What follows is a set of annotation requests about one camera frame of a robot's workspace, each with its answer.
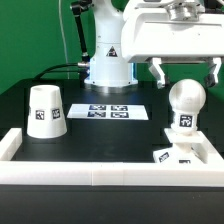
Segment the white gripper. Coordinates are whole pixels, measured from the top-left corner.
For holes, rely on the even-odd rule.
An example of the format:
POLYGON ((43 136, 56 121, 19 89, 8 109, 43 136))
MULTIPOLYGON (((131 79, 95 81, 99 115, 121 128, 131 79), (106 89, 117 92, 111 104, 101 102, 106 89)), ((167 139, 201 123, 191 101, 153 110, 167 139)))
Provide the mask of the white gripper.
POLYGON ((198 21, 171 21, 163 8, 140 8, 124 13, 121 33, 122 56, 128 62, 149 62, 157 88, 165 88, 169 78, 161 58, 209 58, 205 85, 218 83, 224 56, 224 15, 202 14, 198 21))

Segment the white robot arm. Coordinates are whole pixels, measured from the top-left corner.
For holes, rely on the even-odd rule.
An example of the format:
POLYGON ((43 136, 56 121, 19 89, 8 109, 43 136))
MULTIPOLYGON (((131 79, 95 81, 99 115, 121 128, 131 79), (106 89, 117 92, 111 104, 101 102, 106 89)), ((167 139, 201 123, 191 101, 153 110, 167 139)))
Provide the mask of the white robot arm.
POLYGON ((123 11, 111 0, 93 0, 96 50, 85 83, 103 91, 135 85, 134 65, 146 63, 160 88, 163 64, 206 63, 205 85, 218 83, 224 64, 224 13, 203 0, 129 0, 123 11))

